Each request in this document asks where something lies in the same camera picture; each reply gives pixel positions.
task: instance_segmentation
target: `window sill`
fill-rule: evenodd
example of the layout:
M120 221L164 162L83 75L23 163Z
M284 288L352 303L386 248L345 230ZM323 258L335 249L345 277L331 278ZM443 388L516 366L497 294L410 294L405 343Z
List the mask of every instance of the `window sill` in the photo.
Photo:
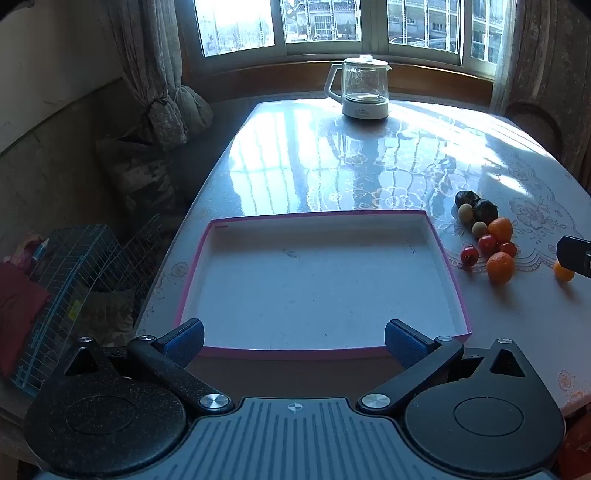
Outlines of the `window sill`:
M186 69L183 81L208 102L246 96L323 90L333 61L290 61L245 67L209 75L192 75ZM488 107L493 82L445 68L391 63L388 87L391 93L421 95ZM339 82L335 79L335 89Z

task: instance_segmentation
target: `cherry tomato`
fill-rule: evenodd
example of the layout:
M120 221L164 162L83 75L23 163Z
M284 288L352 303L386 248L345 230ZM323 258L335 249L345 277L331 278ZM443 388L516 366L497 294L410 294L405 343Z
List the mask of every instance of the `cherry tomato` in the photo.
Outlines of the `cherry tomato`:
M501 250L501 252L505 252L506 254L509 254L513 258L515 258L515 256L517 255L517 247L515 246L515 244L513 242L507 242L505 244L502 244L499 247L499 250Z
M462 253L460 254L460 258L462 259L462 263L465 267L472 267L476 265L479 256L478 250L476 247L474 247L474 245L468 245L467 247L464 247Z
M482 255L490 256L496 252L496 238L493 237L491 234L482 235L480 240L478 240L478 246L480 247L480 251Z

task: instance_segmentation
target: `kettle lid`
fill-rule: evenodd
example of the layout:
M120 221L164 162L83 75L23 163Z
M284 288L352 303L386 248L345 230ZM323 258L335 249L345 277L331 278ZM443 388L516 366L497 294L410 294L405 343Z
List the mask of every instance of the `kettle lid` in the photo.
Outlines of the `kettle lid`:
M359 57L351 57L345 60L345 63L354 65L356 67L387 67L388 62L377 60L372 55L360 55Z

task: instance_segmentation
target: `glass kettle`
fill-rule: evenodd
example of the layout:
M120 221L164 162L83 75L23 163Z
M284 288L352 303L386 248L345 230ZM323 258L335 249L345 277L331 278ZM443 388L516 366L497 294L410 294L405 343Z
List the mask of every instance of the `glass kettle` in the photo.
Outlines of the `glass kettle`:
M342 70L341 94L331 88L337 70ZM334 63L324 84L324 93L343 105L343 113L353 118L379 119L388 116L387 61L371 55L351 57L343 63Z

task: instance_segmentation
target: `wire cage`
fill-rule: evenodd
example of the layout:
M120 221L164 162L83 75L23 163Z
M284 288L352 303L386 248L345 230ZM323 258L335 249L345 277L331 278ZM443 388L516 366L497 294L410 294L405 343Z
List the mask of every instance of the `wire cage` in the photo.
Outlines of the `wire cage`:
M125 245L106 225L56 230L49 239L31 278L50 298L12 376L17 387L33 396L73 341L76 320L91 292L134 289L135 324L159 265L160 221L158 216L152 218Z

